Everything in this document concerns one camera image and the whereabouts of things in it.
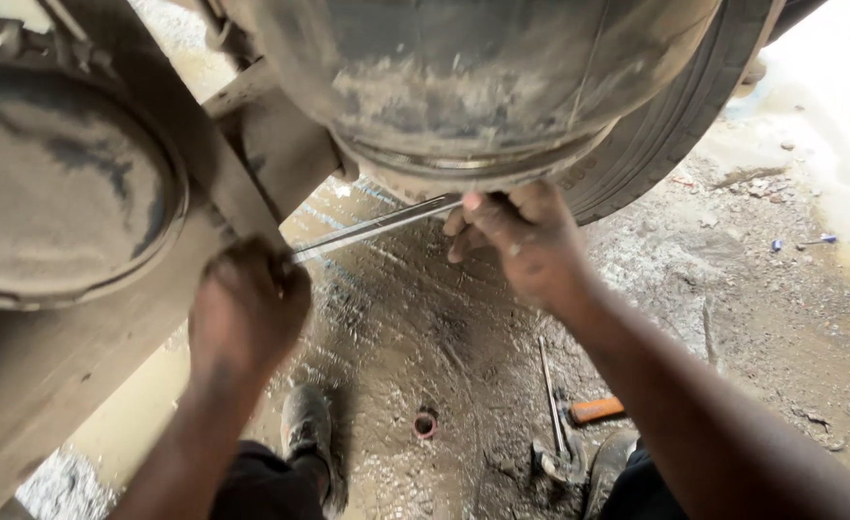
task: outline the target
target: tire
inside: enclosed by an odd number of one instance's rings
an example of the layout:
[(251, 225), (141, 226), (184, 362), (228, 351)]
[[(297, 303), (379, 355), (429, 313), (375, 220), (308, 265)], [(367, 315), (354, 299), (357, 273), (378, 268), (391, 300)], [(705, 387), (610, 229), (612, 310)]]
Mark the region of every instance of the tire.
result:
[(726, 0), (688, 65), (623, 117), (591, 153), (554, 179), (580, 225), (629, 205), (661, 181), (708, 131), (767, 35), (776, 0)]

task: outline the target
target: work boot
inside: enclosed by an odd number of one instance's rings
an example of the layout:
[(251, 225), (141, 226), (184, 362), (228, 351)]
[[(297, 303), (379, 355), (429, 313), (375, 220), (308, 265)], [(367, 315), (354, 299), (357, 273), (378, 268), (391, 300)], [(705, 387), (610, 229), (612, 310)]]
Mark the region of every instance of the work boot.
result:
[(595, 520), (604, 502), (611, 496), (617, 477), (627, 467), (627, 459), (637, 449), (640, 434), (634, 429), (619, 429), (608, 436), (592, 463), (592, 481), (584, 520)]
[(345, 483), (332, 462), (329, 406), (315, 387), (299, 385), (283, 400), (281, 444), (283, 459), (320, 492), (325, 517), (337, 518), (346, 505)]

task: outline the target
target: wet floor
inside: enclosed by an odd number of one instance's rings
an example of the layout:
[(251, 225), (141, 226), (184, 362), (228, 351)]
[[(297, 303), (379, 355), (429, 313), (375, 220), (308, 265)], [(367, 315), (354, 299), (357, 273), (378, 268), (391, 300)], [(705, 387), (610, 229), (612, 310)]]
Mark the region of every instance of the wet floor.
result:
[[(613, 289), (850, 467), (850, 0), (762, 57), (766, 79), (666, 181), (587, 227), (590, 257)], [(299, 242), (398, 205), (371, 182), (328, 181), (283, 233)], [(581, 499), (530, 472), (531, 441), (553, 444), (538, 337), (568, 398), (608, 389), (561, 326), (512, 297), (490, 255), (449, 265), (440, 230), (418, 222), (309, 264), (313, 317), (246, 436), (278, 446), (283, 396), (310, 382), (332, 400), (346, 517), (575, 517)], [(823, 232), (838, 242), (796, 247)], [(170, 416), (185, 342), (182, 329), (67, 443), (106, 486), (128, 481)], [(438, 416), (430, 441), (412, 431), (423, 408)], [(625, 424), (585, 428), (588, 454)]]

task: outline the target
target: orange handle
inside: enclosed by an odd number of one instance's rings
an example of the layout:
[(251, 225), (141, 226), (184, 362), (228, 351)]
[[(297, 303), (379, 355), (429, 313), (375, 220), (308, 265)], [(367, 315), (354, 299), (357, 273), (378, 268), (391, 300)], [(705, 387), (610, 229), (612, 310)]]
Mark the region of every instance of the orange handle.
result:
[(609, 397), (608, 399), (599, 399), (587, 403), (573, 403), (569, 412), (574, 421), (582, 424), (602, 417), (620, 414), (624, 412), (624, 405), (616, 397)]

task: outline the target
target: dirty hand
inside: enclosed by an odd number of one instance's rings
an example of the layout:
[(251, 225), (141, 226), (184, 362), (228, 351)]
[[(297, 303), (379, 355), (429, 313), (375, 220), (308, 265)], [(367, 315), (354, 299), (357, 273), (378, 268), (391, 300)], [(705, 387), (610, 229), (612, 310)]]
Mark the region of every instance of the dirty hand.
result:
[(190, 385), (211, 395), (260, 391), (296, 345), (309, 284), (303, 267), (284, 275), (281, 259), (259, 239), (214, 258), (188, 318)]
[(448, 260), (460, 262), (482, 245), (499, 252), (515, 292), (554, 314), (588, 289), (591, 270), (579, 227), (556, 186), (535, 181), (502, 195), (466, 194), (444, 234), (454, 236)]

